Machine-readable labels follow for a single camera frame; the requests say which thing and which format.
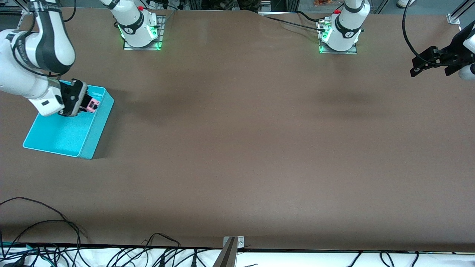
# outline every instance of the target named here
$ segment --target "turquoise plastic container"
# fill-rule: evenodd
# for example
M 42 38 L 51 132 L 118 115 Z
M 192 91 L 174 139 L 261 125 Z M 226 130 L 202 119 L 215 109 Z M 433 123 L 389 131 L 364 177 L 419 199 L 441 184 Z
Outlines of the turquoise plastic container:
M 104 87 L 88 85 L 87 93 L 100 102 L 94 113 L 80 112 L 76 117 L 63 117 L 58 114 L 43 117 L 38 114 L 23 142 L 23 147 L 92 159 L 114 99 Z

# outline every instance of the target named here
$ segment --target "brown table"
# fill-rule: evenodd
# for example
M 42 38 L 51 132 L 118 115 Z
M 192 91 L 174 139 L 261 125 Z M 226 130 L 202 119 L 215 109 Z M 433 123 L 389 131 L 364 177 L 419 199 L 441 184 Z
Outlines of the brown table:
M 411 78 L 400 16 L 369 16 L 357 56 L 321 55 L 314 31 L 247 11 L 176 12 L 154 52 L 123 51 L 113 22 L 79 9 L 66 24 L 77 60 L 63 78 L 115 99 L 93 160 L 22 148 L 37 112 L 1 94 L 2 200 L 46 202 L 96 244 L 163 232 L 185 246 L 474 250 L 475 84 L 441 68 Z M 422 51 L 458 28 L 409 16 L 408 31 Z M 0 210 L 7 239 L 51 218 Z M 60 225 L 22 240 L 75 241 Z

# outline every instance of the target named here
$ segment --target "brown tabletop surface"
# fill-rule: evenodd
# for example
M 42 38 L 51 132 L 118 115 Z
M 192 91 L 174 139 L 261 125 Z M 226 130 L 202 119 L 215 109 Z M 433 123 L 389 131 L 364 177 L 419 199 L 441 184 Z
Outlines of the brown tabletop surface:
M 319 54 L 315 31 L 247 11 L 175 12 L 161 51 L 122 50 L 113 22 L 78 9 L 66 24 L 63 79 L 115 99 L 94 159 L 22 148 L 37 112 L 0 94 L 1 200 L 52 205 L 84 243 L 163 232 L 185 246 L 474 250 L 475 83 L 442 68 L 411 78 L 401 16 L 369 16 L 356 56 Z M 407 23 L 419 52 L 458 31 L 443 16 Z M 6 239 L 56 218 L 21 200 L 0 209 Z M 75 238 L 50 225 L 20 241 Z

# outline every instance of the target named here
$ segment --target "blue bin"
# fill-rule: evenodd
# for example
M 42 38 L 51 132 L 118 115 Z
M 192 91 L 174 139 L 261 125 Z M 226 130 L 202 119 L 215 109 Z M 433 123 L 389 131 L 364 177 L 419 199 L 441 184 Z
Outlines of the blue bin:
M 58 114 L 43 117 L 38 114 L 23 142 L 23 147 L 92 159 L 114 99 L 104 87 L 88 86 L 87 93 L 100 101 L 94 113 L 80 112 L 76 117 L 63 117 Z

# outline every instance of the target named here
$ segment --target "white shoe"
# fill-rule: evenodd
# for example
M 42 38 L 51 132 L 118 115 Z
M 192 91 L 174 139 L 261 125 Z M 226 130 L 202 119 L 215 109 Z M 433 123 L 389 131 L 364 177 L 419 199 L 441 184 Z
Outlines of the white shoe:
M 398 3 L 396 4 L 399 8 L 406 8 L 406 6 L 408 5 L 412 5 L 412 3 L 414 3 L 416 0 L 398 0 Z

